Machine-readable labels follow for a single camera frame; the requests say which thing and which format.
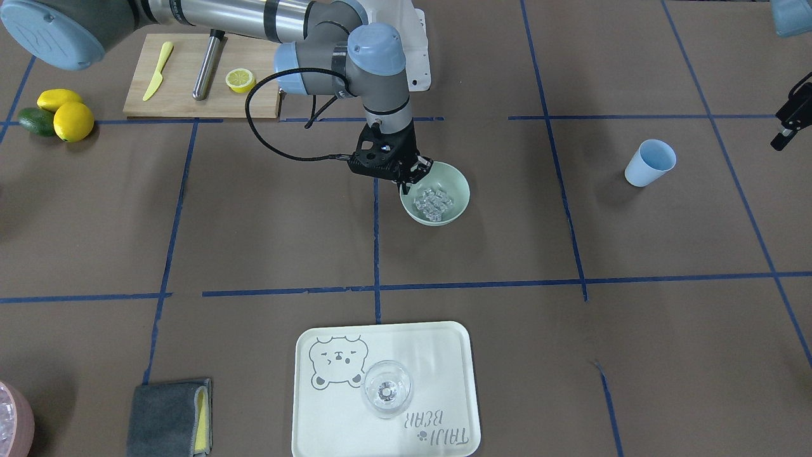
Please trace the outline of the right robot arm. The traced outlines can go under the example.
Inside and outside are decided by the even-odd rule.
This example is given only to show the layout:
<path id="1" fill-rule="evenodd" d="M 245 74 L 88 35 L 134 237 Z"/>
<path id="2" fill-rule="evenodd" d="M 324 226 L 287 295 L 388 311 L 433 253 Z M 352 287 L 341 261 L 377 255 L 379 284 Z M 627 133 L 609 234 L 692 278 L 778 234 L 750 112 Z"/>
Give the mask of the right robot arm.
<path id="1" fill-rule="evenodd" d="M 3 1 L 2 24 L 23 49 L 84 70 L 148 24 L 178 23 L 277 43 L 273 74 L 290 95 L 359 98 L 366 125 L 356 174 L 420 182 L 434 162 L 417 147 L 410 95 L 430 87 L 424 13 L 411 1 Z"/>

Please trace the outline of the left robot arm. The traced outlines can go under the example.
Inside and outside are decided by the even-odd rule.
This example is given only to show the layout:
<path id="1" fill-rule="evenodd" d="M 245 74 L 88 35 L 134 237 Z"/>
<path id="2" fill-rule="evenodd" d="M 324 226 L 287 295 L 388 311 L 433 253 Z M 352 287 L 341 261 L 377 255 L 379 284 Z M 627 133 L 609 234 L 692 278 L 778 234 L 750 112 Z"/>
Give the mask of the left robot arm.
<path id="1" fill-rule="evenodd" d="M 775 32 L 779 37 L 792 37 L 811 31 L 810 1 L 771 1 Z M 789 90 L 786 101 L 775 112 L 781 130 L 771 140 L 772 148 L 783 150 L 798 132 L 811 124 L 811 73 L 803 76 Z"/>

